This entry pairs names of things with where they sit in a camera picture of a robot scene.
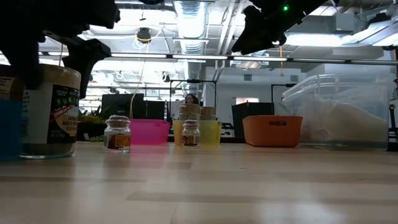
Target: woman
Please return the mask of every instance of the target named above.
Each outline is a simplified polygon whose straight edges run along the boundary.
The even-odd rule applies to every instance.
[[[185,103],[199,104],[199,100],[194,94],[190,93],[185,97]]]

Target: dark hair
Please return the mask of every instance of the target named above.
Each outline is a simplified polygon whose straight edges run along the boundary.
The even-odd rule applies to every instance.
[[[194,103],[194,104],[199,104],[198,98],[197,98],[194,94],[192,94],[192,93],[189,93],[189,94],[187,94],[187,95],[185,96],[185,103],[187,103],[187,97],[188,97],[188,96],[191,96],[191,97],[192,97],[193,103]]]

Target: blue object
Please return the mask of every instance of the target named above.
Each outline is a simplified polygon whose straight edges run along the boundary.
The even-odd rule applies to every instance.
[[[21,102],[0,100],[0,161],[19,158],[21,115]]]

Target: clear plastic bin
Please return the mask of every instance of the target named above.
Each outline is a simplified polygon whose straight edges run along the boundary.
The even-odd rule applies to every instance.
[[[167,143],[170,123],[156,119],[131,119],[131,144],[158,145]]]
[[[182,126],[185,121],[173,120],[174,143],[181,145]],[[218,121],[199,121],[200,142],[199,145],[218,146],[221,139],[221,123]]]
[[[389,75],[315,75],[282,94],[286,114],[303,117],[300,143],[386,149]]]

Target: yellow container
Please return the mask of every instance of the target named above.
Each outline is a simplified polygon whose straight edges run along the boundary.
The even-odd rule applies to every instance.
[[[174,143],[181,145],[182,126],[185,121],[174,120]],[[205,146],[218,146],[221,138],[221,123],[218,121],[199,121],[200,142]]]

